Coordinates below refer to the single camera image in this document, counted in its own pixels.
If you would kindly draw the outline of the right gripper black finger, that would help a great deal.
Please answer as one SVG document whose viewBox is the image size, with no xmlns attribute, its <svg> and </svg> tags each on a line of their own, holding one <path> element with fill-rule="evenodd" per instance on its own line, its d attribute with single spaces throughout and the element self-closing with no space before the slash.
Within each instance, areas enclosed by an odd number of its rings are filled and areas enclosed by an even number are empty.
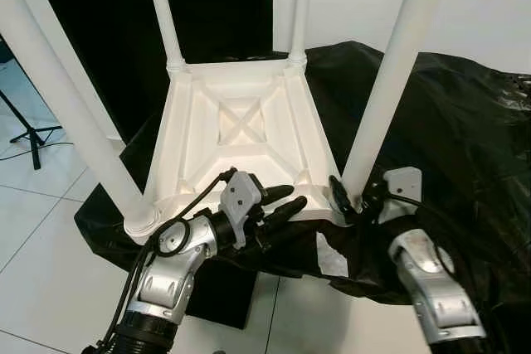
<svg viewBox="0 0 531 354">
<path fill-rule="evenodd" d="M 350 222 L 350 216 L 356 216 L 357 211 L 350 201 L 348 191 L 346 191 L 341 179 L 335 175 L 329 176 L 329 190 L 331 192 L 331 207 L 340 214 L 335 222 Z"/>
</svg>

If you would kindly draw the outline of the black plastic table cover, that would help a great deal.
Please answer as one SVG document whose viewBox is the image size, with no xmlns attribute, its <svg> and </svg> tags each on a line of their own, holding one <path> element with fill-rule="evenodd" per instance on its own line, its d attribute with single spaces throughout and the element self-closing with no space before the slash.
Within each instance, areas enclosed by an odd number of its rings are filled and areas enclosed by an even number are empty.
<svg viewBox="0 0 531 354">
<path fill-rule="evenodd" d="M 322 116 L 331 153 L 340 163 L 348 156 L 383 52 L 356 41 L 308 48 L 307 78 Z M 470 296 L 486 311 L 528 311 L 531 301 L 530 143 L 516 138 L 530 128 L 528 75 L 500 72 L 474 60 L 421 52 L 402 94 L 395 120 L 377 158 L 380 168 L 417 166 L 425 183 L 425 203 L 449 219 L 429 214 L 425 230 L 459 264 L 462 285 L 474 283 Z M 133 135 L 121 161 L 141 191 L 162 119 L 162 105 Z M 122 229 L 123 217 L 96 185 L 75 213 L 76 228 L 99 258 L 128 271 L 139 245 Z M 369 233 L 359 226 L 319 232 L 340 245 L 353 262 L 352 277 L 329 284 L 348 296 L 383 304 L 409 304 L 394 275 L 384 277 L 382 255 L 369 250 Z M 281 277 L 323 277 L 311 264 L 310 234 L 270 250 L 268 258 L 208 260 L 217 272 L 235 271 L 244 284 L 250 270 Z M 231 277 L 208 277 L 208 283 Z"/>
</svg>

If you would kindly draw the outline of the black door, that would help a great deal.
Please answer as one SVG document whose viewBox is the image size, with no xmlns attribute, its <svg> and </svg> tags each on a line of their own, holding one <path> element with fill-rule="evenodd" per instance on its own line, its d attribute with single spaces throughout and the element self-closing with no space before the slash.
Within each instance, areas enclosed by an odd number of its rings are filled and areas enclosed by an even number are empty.
<svg viewBox="0 0 531 354">
<path fill-rule="evenodd" d="M 163 111 L 169 77 L 152 0 L 48 0 L 122 141 Z M 272 0 L 169 0 L 183 59 L 273 56 Z"/>
</svg>

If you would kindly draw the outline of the black tripod stand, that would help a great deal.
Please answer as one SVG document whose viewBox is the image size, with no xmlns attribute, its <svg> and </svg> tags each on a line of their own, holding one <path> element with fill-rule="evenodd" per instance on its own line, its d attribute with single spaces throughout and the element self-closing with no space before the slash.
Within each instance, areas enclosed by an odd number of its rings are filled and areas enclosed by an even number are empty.
<svg viewBox="0 0 531 354">
<path fill-rule="evenodd" d="M 22 134 L 16 135 L 16 137 L 11 137 L 8 139 L 8 142 L 10 144 L 18 144 L 21 141 L 27 142 L 29 144 L 29 149 L 24 150 L 22 153 L 12 154 L 12 156 L 8 156 L 6 158 L 0 158 L 0 161 L 3 160 L 11 160 L 11 158 L 18 158 L 21 156 L 26 156 L 26 154 L 31 154 L 32 158 L 32 167 L 34 171 L 39 171 L 41 169 L 41 151 L 43 148 L 50 147 L 50 146 L 56 146 L 56 145 L 64 145 L 66 142 L 52 142 L 51 141 L 51 134 L 54 132 L 63 130 L 63 126 L 60 125 L 54 125 L 54 126 L 46 126 L 46 127 L 35 127 L 33 124 L 30 123 L 30 120 L 24 116 L 23 112 L 19 110 L 19 108 L 16 107 L 16 105 L 10 100 L 10 97 L 7 96 L 7 94 L 0 91 L 0 100 L 3 101 L 4 104 L 7 105 L 7 107 L 11 110 L 12 116 L 16 120 L 18 120 L 18 123 L 20 126 L 22 126 Z"/>
</svg>

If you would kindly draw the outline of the glass panel black frame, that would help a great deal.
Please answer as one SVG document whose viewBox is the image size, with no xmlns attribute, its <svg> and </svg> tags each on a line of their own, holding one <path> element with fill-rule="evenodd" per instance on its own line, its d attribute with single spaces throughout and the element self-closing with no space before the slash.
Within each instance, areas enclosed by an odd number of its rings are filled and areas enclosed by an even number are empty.
<svg viewBox="0 0 531 354">
<path fill-rule="evenodd" d="M 0 92 L 34 128 L 58 126 L 58 120 L 19 65 L 11 47 L 0 36 Z M 22 134 L 24 126 L 14 111 L 0 99 L 0 138 Z"/>
</svg>

